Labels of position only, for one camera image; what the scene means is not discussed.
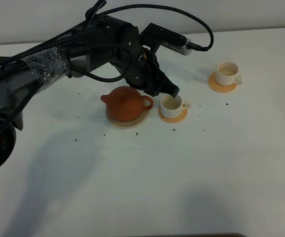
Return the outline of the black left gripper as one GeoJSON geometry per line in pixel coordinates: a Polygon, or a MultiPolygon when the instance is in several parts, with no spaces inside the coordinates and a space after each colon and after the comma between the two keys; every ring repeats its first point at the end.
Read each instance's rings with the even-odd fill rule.
{"type": "Polygon", "coordinates": [[[156,56],[145,47],[128,47],[132,57],[132,66],[126,74],[126,82],[137,90],[142,90],[149,95],[159,93],[176,97],[179,87],[173,84],[160,70],[156,56]]]}

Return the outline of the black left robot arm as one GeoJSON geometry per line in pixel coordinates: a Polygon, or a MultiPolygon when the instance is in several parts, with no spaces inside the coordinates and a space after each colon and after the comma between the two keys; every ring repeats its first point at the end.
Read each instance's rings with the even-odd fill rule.
{"type": "Polygon", "coordinates": [[[132,24],[107,16],[88,17],[65,34],[21,54],[0,58],[0,166],[9,158],[16,142],[16,130],[23,129],[22,111],[32,97],[64,76],[87,76],[110,63],[119,76],[137,90],[156,96],[176,96],[179,88],[160,70],[156,51],[160,46],[179,50],[186,37],[149,24],[142,32],[132,24]]]}

